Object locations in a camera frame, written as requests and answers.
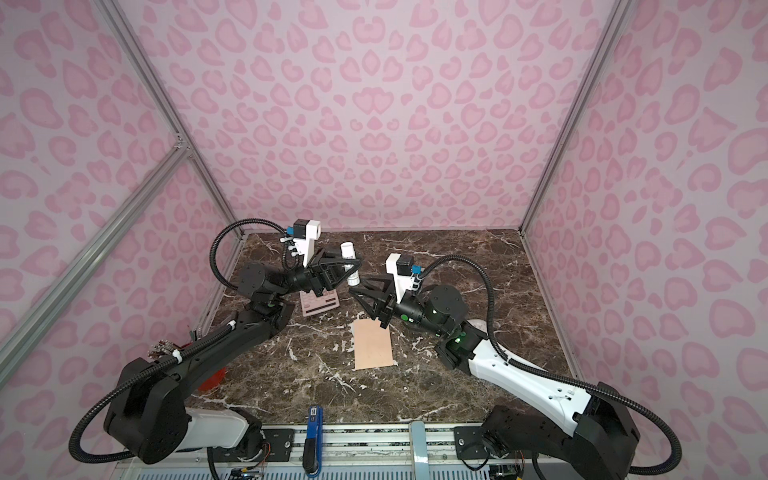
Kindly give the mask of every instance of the pink wall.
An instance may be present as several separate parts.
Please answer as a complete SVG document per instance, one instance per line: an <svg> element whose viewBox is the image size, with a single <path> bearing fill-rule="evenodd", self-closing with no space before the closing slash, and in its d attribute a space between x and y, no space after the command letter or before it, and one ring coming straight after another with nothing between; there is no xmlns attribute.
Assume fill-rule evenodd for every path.
<svg viewBox="0 0 768 480"><path fill-rule="evenodd" d="M88 0L0 6L0 342L172 139Z"/></svg>
<svg viewBox="0 0 768 480"><path fill-rule="evenodd" d="M516 227L612 0L121 2L241 217Z"/></svg>
<svg viewBox="0 0 768 480"><path fill-rule="evenodd" d="M123 366L159 339L189 340L214 284L208 249L224 226L184 164L0 392L0 476L99 478L112 466L77 463L74 425L112 390ZM232 241L219 252L231 252ZM91 423L86 451L119 452Z"/></svg>
<svg viewBox="0 0 768 480"><path fill-rule="evenodd" d="M767 81L767 3L641 2L529 234L586 379L680 436L668 478L768 477Z"/></svg>

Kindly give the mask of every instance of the blue stapler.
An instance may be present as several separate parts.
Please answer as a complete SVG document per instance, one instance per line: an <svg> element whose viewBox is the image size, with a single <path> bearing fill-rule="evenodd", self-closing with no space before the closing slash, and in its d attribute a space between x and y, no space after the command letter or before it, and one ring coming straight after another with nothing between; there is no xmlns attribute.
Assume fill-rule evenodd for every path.
<svg viewBox="0 0 768 480"><path fill-rule="evenodd" d="M310 407L309 419L306 422L306 441L304 442L304 457L302 466L306 475L315 478L320 475L323 450L323 407Z"/></svg>

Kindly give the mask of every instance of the black wire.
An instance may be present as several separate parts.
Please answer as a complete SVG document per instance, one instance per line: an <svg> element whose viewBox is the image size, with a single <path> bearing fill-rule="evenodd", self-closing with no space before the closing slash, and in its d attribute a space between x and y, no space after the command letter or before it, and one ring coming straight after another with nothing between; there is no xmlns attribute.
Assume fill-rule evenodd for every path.
<svg viewBox="0 0 768 480"><path fill-rule="evenodd" d="M533 452L531 454L531 463L533 464L534 472L538 475L539 480L547 480L547 477L541 473L541 468L538 467L538 452Z"/></svg>
<svg viewBox="0 0 768 480"><path fill-rule="evenodd" d="M195 343L191 343L189 346L184 347L181 350L181 356L182 358L187 358L188 356L194 356L203 351L204 349L208 348L209 346L213 345L214 343L218 342L222 338L225 337L229 332L232 331L232 327L229 326L229 324L225 324L223 327L219 328L216 332L210 333L209 335L206 335L202 339L196 341ZM122 382L120 385L114 388L111 392L109 392L106 396L104 396L103 399L99 400L96 405L92 406L88 412L83 415L83 418L80 419L80 422L74 427L72 430L72 435L69 437L69 454L72 455L72 458L77 460L78 462L82 463L109 463L109 462L117 462L118 460L125 460L126 458L133 458L133 453L126 451L126 452L118 452L118 453L108 453L105 455L94 455L92 453L88 453L85 450L83 450L81 445L81 440L83 438L83 433L85 432L85 429L88 427L88 424L90 424L93 419L98 415L98 413L104 409L107 405L109 405L112 400L120 395L121 393L125 392L129 388L131 388L134 385L137 385L141 382L143 382L146 379L149 379L150 377L158 374L159 372L164 372L165 370L168 370L170 367L177 365L177 360L174 357L169 357L161 362L157 362L151 367L149 367L146 370L143 370L136 375L132 376L125 382Z"/></svg>
<svg viewBox="0 0 768 480"><path fill-rule="evenodd" d="M232 289L237 291L237 285L234 283L231 283L229 280L224 278L224 275L221 274L219 271L218 265L216 265L216 252L219 250L219 245L221 244L221 241L224 240L224 237L231 232L232 230L242 227L243 225L248 225L252 223L258 223L259 225L266 225L268 227L271 227L275 230L277 230L277 233L283 236L283 238L288 237L288 233L285 231L284 228L282 228L277 223L274 223L271 220L264 220L263 218L244 218L242 220L238 220L237 222L230 223L227 225L222 231L219 232L218 235L216 235L216 238L214 238L213 243L210 245L210 253L208 255L208 262L210 263L210 270L214 273L214 276L216 277L216 280L219 280L219 282L224 285L226 288ZM288 242L283 243L283 255L280 258L280 262L283 264L284 270L292 270L297 267L298 265L298 258L293 259L293 265L288 264Z"/></svg>
<svg viewBox="0 0 768 480"><path fill-rule="evenodd" d="M480 465L478 465L476 467L473 467L470 464L468 464L467 461L462 458L462 456L463 456L464 452L467 451L467 449L469 449L471 447L476 447L476 446L481 446L483 448L483 450L485 450L485 453L486 453L487 456L485 457L485 460L483 460L483 463L481 463ZM488 463L488 460L491 459L491 453L488 451L488 449L482 443L477 443L477 442L476 443L470 443L469 445L467 445L466 447L461 449L461 451L458 453L458 459L462 461L462 463L464 464L464 466L466 468L469 468L473 472L477 472L481 468L485 467L485 465Z"/></svg>
<svg viewBox="0 0 768 480"><path fill-rule="evenodd" d="M514 366L515 368L520 369L524 372L528 372L545 379L550 379L550 380L554 380L555 382L565 383L566 385L579 387L581 389L586 390L591 395L597 394L598 397L604 397L604 398L613 400L615 402L618 402L621 405L624 405L630 409L633 409L635 412L641 414L646 419L649 419L654 425L656 425L656 427L659 428L659 430L661 430L662 433L664 433L664 436L667 437L667 440L669 440L669 443L670 443L670 447L671 447L670 456L658 465L653 465L650 467L632 467L631 466L629 468L629 473L633 475L662 475L664 473L670 472L675 467L677 467L678 464L680 464L680 460L683 459L683 447L680 444L680 440L677 438L677 435L675 435L674 430L672 430L672 428L669 425L667 425L667 423L664 420L662 420L658 415L656 415L646 407L642 406L640 403L637 403L632 399L628 399L627 397L617 392L613 392L611 390L602 388L600 386L592 385L589 382L583 382L581 380L572 379L567 376L558 375L556 373L550 373L550 372L547 372L546 370L525 365L524 363L518 362L517 360L509 357L504 351L504 349L498 344L498 340L496 340L496 336L494 334L493 307L494 307L495 300L494 300L493 284L491 283L491 278L488 276L485 270L483 270L482 267L477 263L475 263L473 260L467 257L464 257L462 255L446 255L444 257L440 257L434 262L430 263L419 274L419 279L423 280L438 265L441 265L446 262L451 262L451 261L467 263L472 268L474 268L475 271L477 271L477 273L482 278L483 284L485 285L485 292L488 294L488 311L485 314L485 327L488 330L487 332L488 340L491 342L491 345L493 346L493 349L497 352L498 356L501 357L507 364Z"/></svg>
<svg viewBox="0 0 768 480"><path fill-rule="evenodd" d="M214 447L208 447L207 455L208 455L208 469L210 470L211 480L220 480L219 473L216 471L216 466L214 465Z"/></svg>

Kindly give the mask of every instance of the white glue stick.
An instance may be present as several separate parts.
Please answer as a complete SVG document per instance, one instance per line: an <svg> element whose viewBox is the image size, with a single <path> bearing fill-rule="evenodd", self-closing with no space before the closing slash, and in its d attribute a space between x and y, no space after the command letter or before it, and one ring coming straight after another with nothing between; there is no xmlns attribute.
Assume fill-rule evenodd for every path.
<svg viewBox="0 0 768 480"><path fill-rule="evenodd" d="M352 245L352 242L344 242L341 244L341 256L346 259L353 259L355 257L355 247ZM349 270L352 268L351 265L345 265L344 270ZM355 286L360 284L360 275L358 275L357 272L353 273L352 275L348 276L346 278L346 283L349 286Z"/></svg>

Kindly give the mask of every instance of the marble table surface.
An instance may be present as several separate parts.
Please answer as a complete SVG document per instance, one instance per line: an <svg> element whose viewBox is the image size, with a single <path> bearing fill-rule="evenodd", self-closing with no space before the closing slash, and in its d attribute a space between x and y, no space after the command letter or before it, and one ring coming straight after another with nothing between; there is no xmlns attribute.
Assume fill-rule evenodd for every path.
<svg viewBox="0 0 768 480"><path fill-rule="evenodd" d="M363 257L361 275L385 274L390 253L410 253L426 266L448 253L460 253L480 263L494 283L495 330L499 342L523 358L563 375L570 375L562 347L551 324L528 257L514 230L440 230L366 233L323 233L318 248L352 241ZM233 275L249 262L280 265L277 236L249 235ZM455 286L469 306L469 319L484 319L485 291L470 266L443 264L426 280ZM188 406L222 409L240 406L265 423L304 423L306 410L318 404L326 422L367 423L482 421L494 405L530 409L522 401L490 383L458 370L448 371L437 359L435 342L424 333L391 323L396 364L355 370L353 320L365 318L344 283L341 306L304 318L298 294L289 296L296 310L288 327L275 338L235 359L223 382L196 393ZM228 290L214 324L247 302Z"/></svg>

